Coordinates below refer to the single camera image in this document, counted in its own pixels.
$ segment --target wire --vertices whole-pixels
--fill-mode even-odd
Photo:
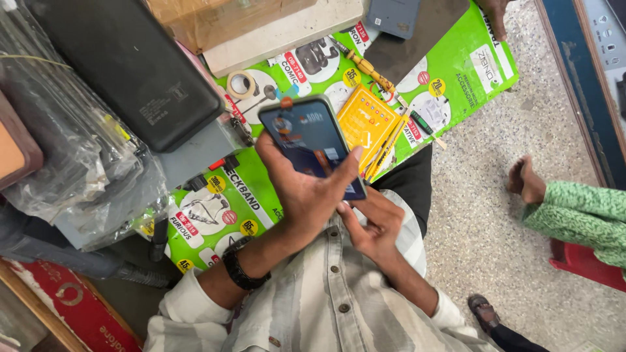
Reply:
[[[16,59],[16,58],[35,59],[35,60],[45,61],[47,63],[52,63],[52,64],[55,64],[55,65],[63,66],[65,68],[69,68],[69,69],[72,70],[72,66],[70,66],[70,65],[66,65],[64,63],[58,63],[56,61],[40,58],[40,57],[37,57],[37,56],[30,56],[30,55],[0,55],[0,58],[3,58],[3,59],[5,59],[5,58],[6,59]]]

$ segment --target terrazzo floor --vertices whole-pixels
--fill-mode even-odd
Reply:
[[[427,279],[475,326],[466,298],[481,293],[552,352],[584,341],[624,352],[626,293],[552,268],[548,239],[519,224],[521,200],[505,190],[526,153],[544,179],[598,184],[535,2],[512,1],[505,23],[519,82],[450,130],[445,152],[434,148]]]

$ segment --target smartphone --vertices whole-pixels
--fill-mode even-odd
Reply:
[[[298,172],[328,177],[350,152],[325,95],[299,98],[288,108],[265,106],[259,120]],[[346,187],[344,200],[366,197],[363,179],[357,176]]]

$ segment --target wristwatch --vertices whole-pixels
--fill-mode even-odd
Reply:
[[[261,277],[260,279],[253,279],[246,275],[239,266],[237,251],[245,247],[245,244],[250,242],[251,240],[252,236],[244,236],[244,238],[239,239],[237,242],[231,244],[228,248],[226,248],[226,251],[222,256],[222,261],[224,262],[224,266],[226,267],[228,276],[230,276],[231,280],[237,286],[246,291],[261,287],[261,285],[263,285],[265,281],[269,280],[272,277],[271,273],[268,272],[264,277]]]

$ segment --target red stool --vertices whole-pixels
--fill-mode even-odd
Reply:
[[[593,249],[552,239],[550,264],[556,269],[573,272],[589,280],[626,292],[622,269],[599,261]]]

